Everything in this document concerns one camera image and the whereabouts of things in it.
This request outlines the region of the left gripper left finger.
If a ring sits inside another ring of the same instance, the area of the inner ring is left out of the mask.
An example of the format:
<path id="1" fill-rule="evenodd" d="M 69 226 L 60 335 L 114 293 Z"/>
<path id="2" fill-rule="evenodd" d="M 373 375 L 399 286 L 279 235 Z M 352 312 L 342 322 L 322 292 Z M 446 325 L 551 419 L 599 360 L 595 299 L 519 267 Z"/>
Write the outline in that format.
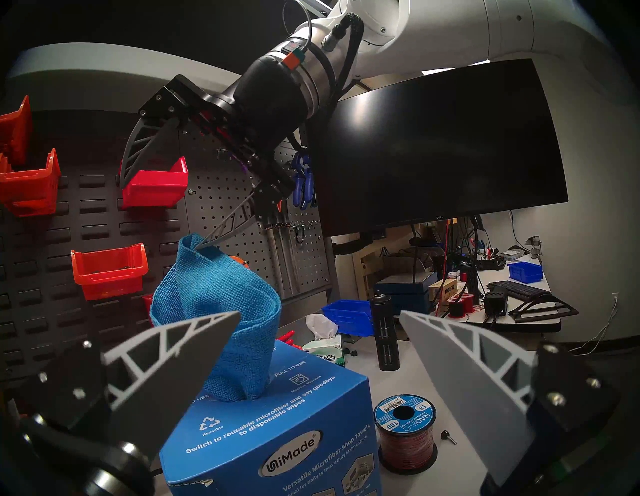
<path id="1" fill-rule="evenodd" d="M 159 453 L 238 327 L 239 311 L 149 328 L 104 353 L 110 444 Z"/>

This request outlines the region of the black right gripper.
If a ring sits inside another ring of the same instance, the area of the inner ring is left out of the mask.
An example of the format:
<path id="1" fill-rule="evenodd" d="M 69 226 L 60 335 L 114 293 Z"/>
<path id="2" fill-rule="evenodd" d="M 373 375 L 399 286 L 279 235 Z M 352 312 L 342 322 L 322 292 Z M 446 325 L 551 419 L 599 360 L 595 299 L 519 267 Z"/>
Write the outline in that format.
<path id="1" fill-rule="evenodd" d="M 275 89 L 260 83 L 233 83 L 209 94 L 176 75 L 139 109 L 121 159 L 119 186 L 125 189 L 156 149 L 188 123 L 211 135 L 257 178 L 257 185 L 195 250 L 224 248 L 225 243 L 259 223 L 277 223 L 279 206 L 295 188 L 275 160 L 275 149 L 296 130 L 296 84 L 276 76 Z"/>

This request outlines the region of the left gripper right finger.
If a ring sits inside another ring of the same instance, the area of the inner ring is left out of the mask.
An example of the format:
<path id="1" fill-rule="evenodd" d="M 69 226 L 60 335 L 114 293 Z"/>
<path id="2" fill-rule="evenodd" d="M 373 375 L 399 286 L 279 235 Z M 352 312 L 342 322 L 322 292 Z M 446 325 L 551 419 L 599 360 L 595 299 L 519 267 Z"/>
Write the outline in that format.
<path id="1" fill-rule="evenodd" d="M 535 439 L 527 420 L 535 353 L 454 319 L 402 311 L 399 321 L 493 482 L 506 487 Z"/>

